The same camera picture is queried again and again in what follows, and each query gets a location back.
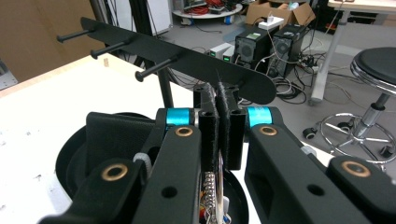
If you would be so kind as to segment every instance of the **mounting hole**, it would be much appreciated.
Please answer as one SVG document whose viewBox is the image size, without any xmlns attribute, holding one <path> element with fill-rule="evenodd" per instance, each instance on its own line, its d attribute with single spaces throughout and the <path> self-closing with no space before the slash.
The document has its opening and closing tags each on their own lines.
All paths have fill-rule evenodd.
<svg viewBox="0 0 396 224">
<path fill-rule="evenodd" d="M 351 175 L 355 175 L 358 177 L 368 177 L 371 175 L 367 167 L 355 161 L 344 161 L 343 163 L 341 163 L 341 166 Z"/>
<path fill-rule="evenodd" d="M 164 198 L 174 198 L 177 195 L 177 189 L 175 187 L 166 187 L 161 192 Z"/>
<path fill-rule="evenodd" d="M 273 127 L 270 126 L 263 126 L 260 128 L 260 132 L 265 134 L 265 135 L 276 135 L 277 134 L 277 130 Z"/>
<path fill-rule="evenodd" d="M 306 187 L 308 189 L 309 192 L 311 192 L 314 195 L 317 196 L 323 196 L 324 195 L 324 190 L 319 187 L 318 185 L 308 185 L 308 187 Z"/>
<path fill-rule="evenodd" d="M 176 134 L 180 137 L 187 137 L 192 135 L 192 129 L 187 127 L 181 127 L 176 129 Z"/>
<path fill-rule="evenodd" d="M 102 172 L 105 181 L 116 181 L 123 178 L 128 172 L 128 167 L 122 163 L 111 164 Z"/>
</svg>

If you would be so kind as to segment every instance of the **black peg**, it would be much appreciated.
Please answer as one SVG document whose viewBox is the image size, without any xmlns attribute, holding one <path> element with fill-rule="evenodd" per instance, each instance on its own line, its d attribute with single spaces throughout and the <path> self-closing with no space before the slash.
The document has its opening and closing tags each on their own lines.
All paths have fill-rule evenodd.
<svg viewBox="0 0 396 224">
<path fill-rule="evenodd" d="M 70 34 L 70 35 L 57 35 L 56 36 L 56 40 L 58 40 L 60 43 L 63 43 L 65 40 L 72 39 L 72 38 L 75 38 L 75 37 L 78 37 L 78 36 L 81 36 L 81 35 L 87 35 L 87 34 L 89 34 L 91 32 L 93 32 L 93 30 L 83 30 L 83 31 L 80 31 L 80 32 L 75 32 L 75 33 Z"/>
<path fill-rule="evenodd" d="M 105 53 L 109 53 L 111 51 L 114 51 L 116 49 L 120 49 L 122 47 L 124 47 L 125 45 L 129 45 L 130 41 L 122 41 L 118 44 L 115 45 L 110 45 L 104 49 L 98 49 L 98 50 L 91 50 L 91 56 L 94 59 L 98 59 L 98 56 L 105 54 Z"/>
<path fill-rule="evenodd" d="M 177 56 L 174 56 L 172 58 L 166 59 L 165 61 L 155 64 L 154 66 L 148 68 L 147 70 L 143 72 L 135 72 L 134 76 L 136 77 L 136 80 L 142 82 L 145 77 L 148 77 L 152 73 L 156 73 L 160 71 L 161 69 L 168 67 L 171 63 L 177 61 Z"/>
</svg>

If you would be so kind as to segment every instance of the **white table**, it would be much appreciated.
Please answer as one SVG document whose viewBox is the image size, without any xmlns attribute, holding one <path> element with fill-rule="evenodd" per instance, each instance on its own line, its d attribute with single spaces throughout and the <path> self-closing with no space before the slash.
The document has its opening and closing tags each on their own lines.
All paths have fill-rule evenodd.
<svg viewBox="0 0 396 224">
<path fill-rule="evenodd" d="M 344 13 L 341 20 L 338 22 L 337 29 L 335 30 L 334 36 L 332 37 L 332 43 L 330 44 L 329 50 L 326 53 L 326 58 L 319 68 L 314 89 L 312 90 L 311 98 L 309 99 L 310 105 L 318 104 L 323 100 L 330 62 L 332 61 L 332 56 L 335 52 L 341 35 L 346 28 L 350 11 L 396 14 L 396 1 L 394 0 L 355 0 L 353 3 L 342 3 L 329 0 L 328 6 L 334 7 L 335 10 L 341 10 Z"/>
<path fill-rule="evenodd" d="M 163 107 L 158 78 L 138 82 L 136 70 L 141 69 L 109 54 L 88 56 L 0 91 L 0 223 L 37 223 L 68 208 L 55 162 L 89 112 L 155 119 Z M 171 89 L 175 107 L 192 107 L 191 91 L 174 84 Z M 260 223 L 244 182 L 247 151 L 244 144 L 243 169 L 234 174 L 247 193 L 250 223 Z M 324 164 L 332 157 L 317 152 Z"/>
</svg>

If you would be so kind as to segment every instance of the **black mounting plate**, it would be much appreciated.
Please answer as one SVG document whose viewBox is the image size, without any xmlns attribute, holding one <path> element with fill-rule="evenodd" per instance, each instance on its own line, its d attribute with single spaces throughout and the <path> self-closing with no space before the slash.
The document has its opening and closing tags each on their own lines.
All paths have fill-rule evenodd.
<svg viewBox="0 0 396 224">
<path fill-rule="evenodd" d="M 213 58 L 203 53 L 186 49 L 156 37 L 108 25 L 88 18 L 81 18 L 84 30 L 90 30 L 90 38 L 109 46 L 127 43 L 120 49 L 138 55 L 155 63 L 177 57 L 169 65 L 178 72 L 217 86 L 219 82 L 238 85 L 239 95 L 253 103 L 267 105 L 276 97 L 276 87 L 272 80 L 257 71 L 233 63 Z"/>
</svg>

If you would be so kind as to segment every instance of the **wall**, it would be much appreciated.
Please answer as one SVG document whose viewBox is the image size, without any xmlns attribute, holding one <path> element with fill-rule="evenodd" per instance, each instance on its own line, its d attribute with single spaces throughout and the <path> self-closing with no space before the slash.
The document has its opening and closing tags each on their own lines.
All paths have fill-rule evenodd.
<svg viewBox="0 0 396 224">
<path fill-rule="evenodd" d="M 19 82 L 90 54 L 104 44 L 87 36 L 64 42 L 56 35 L 81 30 L 79 19 L 94 19 L 89 1 L 0 0 L 0 58 Z"/>
</svg>

